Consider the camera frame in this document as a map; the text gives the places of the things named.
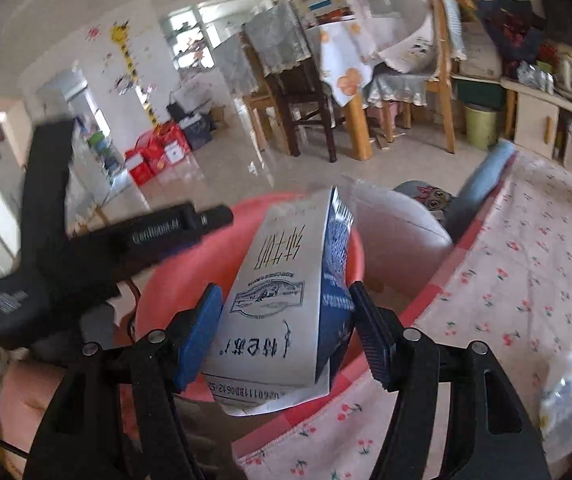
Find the yellow sleeved left forearm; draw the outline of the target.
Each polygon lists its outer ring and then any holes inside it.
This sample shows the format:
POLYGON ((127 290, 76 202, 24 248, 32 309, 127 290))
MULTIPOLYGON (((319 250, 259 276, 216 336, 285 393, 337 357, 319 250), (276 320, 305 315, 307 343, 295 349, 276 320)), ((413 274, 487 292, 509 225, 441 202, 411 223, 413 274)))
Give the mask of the yellow sleeved left forearm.
POLYGON ((37 428, 65 374, 63 368, 34 361, 9 364, 0 390, 2 438, 28 452, 37 428))

